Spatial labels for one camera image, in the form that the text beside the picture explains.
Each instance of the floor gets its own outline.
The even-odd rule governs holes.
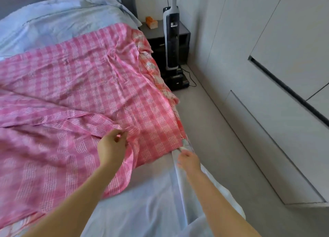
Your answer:
[[[197,87],[174,92],[185,131],[202,164],[231,191],[247,221],[262,237],[329,236],[329,209],[284,206],[192,72],[191,77]]]

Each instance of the red and white plaid fabric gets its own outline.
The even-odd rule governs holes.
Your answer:
[[[0,228],[79,187],[114,128],[129,131],[129,147],[105,197],[125,189],[133,168],[182,145],[177,101],[155,83],[150,51],[140,31],[118,23],[0,62]]]

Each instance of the black nightstand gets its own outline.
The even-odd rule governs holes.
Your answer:
[[[165,34],[163,32],[163,20],[158,21],[158,28],[149,29],[149,27],[143,23],[140,30],[144,33],[148,42],[153,50],[152,57],[157,63],[159,69],[165,70],[166,68],[166,47],[165,47]],[[179,24],[179,64],[183,65],[187,62],[188,51],[190,49],[191,33],[180,22]]]

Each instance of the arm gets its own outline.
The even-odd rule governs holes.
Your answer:
[[[125,151],[127,132],[113,130],[103,137],[97,151],[100,166],[96,171],[64,200],[53,212],[42,218],[23,237],[81,235],[105,188],[120,168]]]
[[[195,153],[182,151],[178,157],[178,166],[185,170],[214,236],[260,237],[201,171],[200,161]]]

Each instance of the white wardrobe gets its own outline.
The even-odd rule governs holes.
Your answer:
[[[188,64],[285,204],[329,202],[329,0],[180,0]]]

